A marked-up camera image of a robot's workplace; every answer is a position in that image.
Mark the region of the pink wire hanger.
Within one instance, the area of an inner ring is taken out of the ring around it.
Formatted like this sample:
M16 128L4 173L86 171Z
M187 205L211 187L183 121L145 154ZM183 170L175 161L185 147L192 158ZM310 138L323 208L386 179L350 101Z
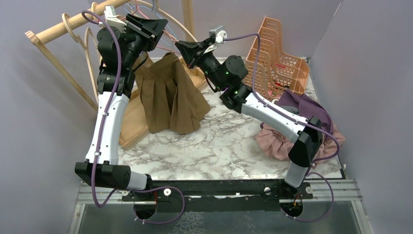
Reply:
M145 14L143 14L140 11L140 8L138 6L138 0L135 0L134 3L135 3L136 11L138 11L145 18L143 19L143 18L137 17L137 21L138 21L138 25L143 27L142 28L144 30L143 32L147 34L144 37L147 39L150 39L150 43L149 43L150 50L153 50L155 47L159 48L159 46L157 46L157 43L159 42L159 40L163 41L162 35L164 33L166 33L167 36L170 38L172 44L177 42L177 39L171 34L169 34L164 29L165 26L168 27L168 21L166 19L161 19L161 18L149 19L148 17L146 17Z

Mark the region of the brown skirt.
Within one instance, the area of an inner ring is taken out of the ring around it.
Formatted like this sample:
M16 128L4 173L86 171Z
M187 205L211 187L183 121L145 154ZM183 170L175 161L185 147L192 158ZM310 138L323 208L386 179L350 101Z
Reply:
M135 72L150 133L169 129L189 134L201 127L210 106L195 87L175 53Z

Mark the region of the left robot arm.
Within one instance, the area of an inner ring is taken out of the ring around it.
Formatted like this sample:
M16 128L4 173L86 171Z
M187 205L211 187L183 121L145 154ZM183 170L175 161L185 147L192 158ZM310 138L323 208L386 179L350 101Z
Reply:
M120 26L109 23L97 33L102 56L97 77L98 113L90 148L75 173L88 185L119 190L134 189L141 200L151 198L148 175L119 165L118 142L135 81L134 66L142 52L155 49L168 23L166 19L143 19L127 14Z

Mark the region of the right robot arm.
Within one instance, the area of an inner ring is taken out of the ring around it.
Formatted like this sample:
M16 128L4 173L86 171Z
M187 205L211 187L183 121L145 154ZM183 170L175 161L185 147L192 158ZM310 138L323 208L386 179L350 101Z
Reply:
M248 70L240 56L231 55L220 63L213 54L210 39L201 42L178 41L175 46L188 68L199 67L214 92L221 91L225 107L253 117L274 128L293 143L288 156L290 165L281 185L286 198L300 193L300 186L322 143L320 120L306 119L266 101L243 83Z

